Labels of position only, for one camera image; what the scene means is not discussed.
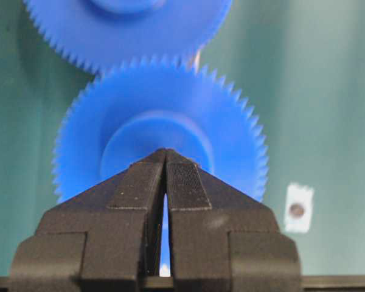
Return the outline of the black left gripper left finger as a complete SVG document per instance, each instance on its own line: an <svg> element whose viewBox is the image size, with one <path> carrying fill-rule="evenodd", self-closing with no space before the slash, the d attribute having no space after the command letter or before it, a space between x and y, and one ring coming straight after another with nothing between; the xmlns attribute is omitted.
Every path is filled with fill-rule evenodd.
<svg viewBox="0 0 365 292"><path fill-rule="evenodd" d="M138 291L157 275L166 151L48 210L16 250L11 291Z"/></svg>

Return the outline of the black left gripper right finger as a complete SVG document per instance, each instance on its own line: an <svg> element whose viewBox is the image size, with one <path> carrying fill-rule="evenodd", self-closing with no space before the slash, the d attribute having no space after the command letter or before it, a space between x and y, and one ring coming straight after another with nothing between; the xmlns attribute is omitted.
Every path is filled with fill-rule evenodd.
<svg viewBox="0 0 365 292"><path fill-rule="evenodd" d="M300 291L296 244L272 210L173 150L165 161L176 291Z"/></svg>

